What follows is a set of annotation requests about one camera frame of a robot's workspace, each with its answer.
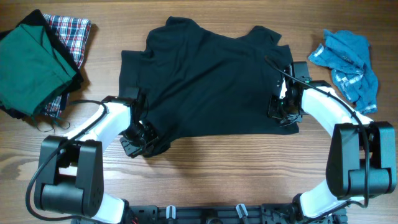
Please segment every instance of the blue cloth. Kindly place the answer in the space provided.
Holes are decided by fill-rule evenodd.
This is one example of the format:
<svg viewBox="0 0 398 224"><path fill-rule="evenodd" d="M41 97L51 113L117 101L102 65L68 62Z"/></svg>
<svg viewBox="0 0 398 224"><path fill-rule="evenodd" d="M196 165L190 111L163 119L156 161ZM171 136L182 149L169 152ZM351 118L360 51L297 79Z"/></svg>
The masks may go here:
<svg viewBox="0 0 398 224"><path fill-rule="evenodd" d="M308 59L332 69L333 83L362 114L377 112L376 93L379 86L371 68L369 42L348 30L333 34L324 30L325 46L319 45Z"/></svg>

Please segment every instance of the black wire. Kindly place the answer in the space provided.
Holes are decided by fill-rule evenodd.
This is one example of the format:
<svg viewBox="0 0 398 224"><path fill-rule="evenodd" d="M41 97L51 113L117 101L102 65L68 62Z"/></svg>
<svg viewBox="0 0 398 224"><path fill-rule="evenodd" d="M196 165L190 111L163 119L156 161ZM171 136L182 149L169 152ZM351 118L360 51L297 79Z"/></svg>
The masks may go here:
<svg viewBox="0 0 398 224"><path fill-rule="evenodd" d="M101 105L104 108L104 111L102 112L101 116L99 116L94 122L92 122L90 125L88 125L85 129L81 130L77 135L74 137L68 139L65 141L63 144L61 144L56 150L54 150L51 155L49 155L44 162L39 166L39 168L36 170L35 174L32 176L27 189L26 189L26 194L25 194L25 204L28 212L33 215L34 217L43 220L43 221L64 221L72 218L81 218L81 216L78 215L70 215L67 217L58 217L58 218L49 218L49 217L44 217L42 215L39 215L35 211L33 211L32 205L30 204L30 194L32 193L32 188L33 185L40 175L40 173L43 171L44 167L51 161L51 159L56 156L64 147L68 146L70 143L72 143L74 140L78 139L80 136L84 135L88 130L90 130L94 125L96 125L102 118L105 117L107 110L106 106L104 103L100 101L95 101L95 100L76 100L71 102L69 105L75 105L78 103L96 103L98 105Z"/></svg>
<svg viewBox="0 0 398 224"><path fill-rule="evenodd" d="M278 72L284 74L285 76L287 76L287 77L289 77L289 78L295 80L296 82L298 82L298 83L300 83L300 84L302 84L302 85L304 85L304 86L307 86L307 87L309 87L309 88L312 88L312 89L314 89L314 90L316 90L316 91L318 91L318 92L320 92L320 93L323 93L323 94L325 94L326 96L328 96L328 97L330 97L330 98L336 100L336 101L337 101L338 103L340 103L340 104L351 114L351 116L356 120L356 122L358 123L358 126L359 126L359 132L362 134L363 148L364 148L364 150L365 150L365 193L364 193L364 198L365 198L365 200L364 200L364 204L363 204L363 205L362 205L361 203L359 203L359 202L358 202L358 203L354 203L354 204L356 204L356 205L361 204L361 207L367 208L368 205L369 205L369 166L370 166L370 165L369 165L369 157L370 157L370 155L369 155L369 143L368 143L368 137L367 137L367 135L366 135L365 127L363 126L361 120L360 120L360 119L358 118L358 116L356 115L355 111L351 110L351 108L350 108L346 103L344 103L343 101L341 101L339 98L333 96L330 92L325 92L325 91L323 91L323 90L321 90L321 89L319 89L319 88L317 88L317 87L315 87L315 86L313 86L313 85L310 85L310 84L308 84L308 83L306 83L306 82L303 82L303 81L301 81L301 80L299 80L299 79L297 79L297 78L295 78L295 77L289 75L288 73L285 73L284 71L280 70L279 68L277 68L277 67L268 59L268 56L265 56L265 60L266 60L266 62L267 62L273 69L275 69L275 70L277 70Z"/></svg>

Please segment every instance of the wood grain surface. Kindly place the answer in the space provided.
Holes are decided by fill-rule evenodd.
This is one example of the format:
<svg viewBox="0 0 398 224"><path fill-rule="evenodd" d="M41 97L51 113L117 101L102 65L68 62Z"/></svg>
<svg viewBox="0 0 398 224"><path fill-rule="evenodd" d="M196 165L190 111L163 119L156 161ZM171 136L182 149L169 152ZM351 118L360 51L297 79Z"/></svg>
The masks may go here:
<svg viewBox="0 0 398 224"><path fill-rule="evenodd" d="M86 63L81 69L86 81L71 94L72 100L117 95L121 51L144 50L148 32L164 25L169 16L192 18L228 37L245 35L254 25L268 27L283 35L280 44L290 45L296 61L307 60L323 42L323 29L348 29L365 35L371 43L372 66L379 79L379 111L370 117L398 127L397 1L0 2L1 31L12 29L34 9L91 19ZM311 63L309 69L314 80L331 83L329 69ZM97 109L95 105L69 106L62 117L73 129ZM44 121L39 126L49 128ZM37 168L42 140L67 131L55 128L55 133L41 133L31 122L0 112L0 223L43 223L27 212L25 189ZM105 190L131 205L285 203L325 178L329 146L329 135L311 117L305 117L298 134L184 138L150 159L126 157L115 139L104 153ZM398 223L397 211L398 190L372 199L367 210L349 208L349 222Z"/></svg>

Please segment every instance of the folded clothing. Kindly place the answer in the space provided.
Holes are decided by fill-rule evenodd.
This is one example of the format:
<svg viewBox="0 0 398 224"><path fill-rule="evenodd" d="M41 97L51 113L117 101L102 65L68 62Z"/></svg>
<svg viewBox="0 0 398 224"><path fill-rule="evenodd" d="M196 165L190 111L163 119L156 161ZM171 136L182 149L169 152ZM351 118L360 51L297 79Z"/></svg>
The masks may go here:
<svg viewBox="0 0 398 224"><path fill-rule="evenodd" d="M154 156L187 136L214 134L292 134L267 116L269 100L280 94L279 68L292 63L281 35L256 26L237 39L201 28L191 19L170 17L147 37L144 52L122 51L119 96L132 87L147 95L150 122L160 137Z"/></svg>
<svg viewBox="0 0 398 224"><path fill-rule="evenodd" d="M319 45L308 59L332 69L333 83L362 114L377 112L378 80L371 68L369 42L348 30L333 34L324 30L325 46Z"/></svg>
<svg viewBox="0 0 398 224"><path fill-rule="evenodd" d="M63 91L62 96L56 97L53 102L46 105L40 112L53 117L58 117L62 110L65 109L69 93L80 88L83 77L79 68L84 59L85 44L91 27L88 19L79 19L63 16L42 15L40 10L36 9L26 16L20 24L30 26L43 26L49 37L51 46L56 49L68 64L76 71L72 83ZM10 33L11 30L0 33L0 40ZM13 118L21 119L25 116L15 109L6 110L0 105L0 109L4 110Z"/></svg>
<svg viewBox="0 0 398 224"><path fill-rule="evenodd" d="M0 41L0 101L29 116L66 89L76 75L42 26L21 24Z"/></svg>
<svg viewBox="0 0 398 224"><path fill-rule="evenodd" d="M51 30L72 55L77 67L80 68L85 57L85 45L90 33L91 21L88 19L52 16L49 14L43 14L43 16ZM69 93L57 96L56 99L46 105L41 113L56 118L59 117L62 110L66 107L68 98Z"/></svg>

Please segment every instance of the plaid shirt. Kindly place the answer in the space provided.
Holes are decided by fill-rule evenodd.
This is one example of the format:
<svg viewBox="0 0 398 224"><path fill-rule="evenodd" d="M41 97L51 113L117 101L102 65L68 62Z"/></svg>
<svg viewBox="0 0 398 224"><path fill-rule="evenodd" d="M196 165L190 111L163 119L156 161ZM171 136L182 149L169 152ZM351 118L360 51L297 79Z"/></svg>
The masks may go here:
<svg viewBox="0 0 398 224"><path fill-rule="evenodd" d="M91 21L48 14L43 14L43 16L55 35L61 40L61 43L68 49L77 67L80 68L85 56L85 45L90 33ZM68 97L69 93L56 97L41 113L58 118L62 112L62 107L67 103Z"/></svg>

